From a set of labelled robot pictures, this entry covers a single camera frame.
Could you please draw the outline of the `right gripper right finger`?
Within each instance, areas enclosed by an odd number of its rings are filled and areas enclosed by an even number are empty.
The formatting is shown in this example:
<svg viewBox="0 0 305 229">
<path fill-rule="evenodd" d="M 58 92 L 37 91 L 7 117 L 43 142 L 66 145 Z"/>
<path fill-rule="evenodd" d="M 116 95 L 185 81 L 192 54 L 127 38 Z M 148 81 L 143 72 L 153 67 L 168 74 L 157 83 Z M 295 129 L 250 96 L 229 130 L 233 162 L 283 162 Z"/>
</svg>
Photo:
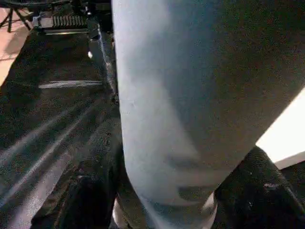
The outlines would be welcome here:
<svg viewBox="0 0 305 229">
<path fill-rule="evenodd" d="M 267 154 L 254 147 L 215 192 L 215 229 L 303 229 L 305 206 Z"/>
</svg>

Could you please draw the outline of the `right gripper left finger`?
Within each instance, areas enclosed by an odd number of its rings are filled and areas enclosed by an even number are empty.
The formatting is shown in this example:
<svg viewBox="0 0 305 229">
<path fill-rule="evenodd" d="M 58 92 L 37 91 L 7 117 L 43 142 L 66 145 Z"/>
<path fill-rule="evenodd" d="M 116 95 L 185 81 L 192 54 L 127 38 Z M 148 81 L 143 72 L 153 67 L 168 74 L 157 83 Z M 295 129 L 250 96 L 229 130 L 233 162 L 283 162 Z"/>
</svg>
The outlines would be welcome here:
<svg viewBox="0 0 305 229">
<path fill-rule="evenodd" d="M 31 220 L 33 229 L 107 229 L 120 182 L 121 122 L 109 119 L 94 132 L 80 159 L 67 166 Z"/>
</svg>

